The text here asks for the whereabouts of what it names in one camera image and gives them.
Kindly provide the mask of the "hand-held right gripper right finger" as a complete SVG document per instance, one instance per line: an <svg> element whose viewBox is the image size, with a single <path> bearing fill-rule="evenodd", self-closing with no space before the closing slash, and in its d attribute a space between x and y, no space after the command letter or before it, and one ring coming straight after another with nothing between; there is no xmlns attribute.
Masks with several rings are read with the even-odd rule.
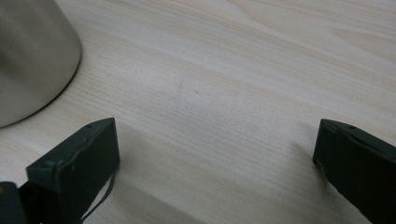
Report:
<svg viewBox="0 0 396 224"><path fill-rule="evenodd" d="M313 163L373 224L396 224L396 147L349 124L322 119Z"/></svg>

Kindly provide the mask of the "stainless steel cup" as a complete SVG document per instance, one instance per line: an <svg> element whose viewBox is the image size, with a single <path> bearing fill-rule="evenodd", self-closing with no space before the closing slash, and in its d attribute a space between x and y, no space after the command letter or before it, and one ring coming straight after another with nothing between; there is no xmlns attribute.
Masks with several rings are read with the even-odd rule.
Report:
<svg viewBox="0 0 396 224"><path fill-rule="evenodd" d="M53 101L80 56L78 34L55 0L0 0L0 127Z"/></svg>

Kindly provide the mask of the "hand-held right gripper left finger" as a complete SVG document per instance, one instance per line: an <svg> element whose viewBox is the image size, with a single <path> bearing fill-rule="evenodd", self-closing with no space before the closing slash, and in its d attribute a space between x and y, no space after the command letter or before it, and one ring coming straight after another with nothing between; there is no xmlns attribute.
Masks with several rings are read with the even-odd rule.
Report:
<svg viewBox="0 0 396 224"><path fill-rule="evenodd" d="M27 166L20 188L29 224L82 224L120 166L116 122L92 122Z"/></svg>

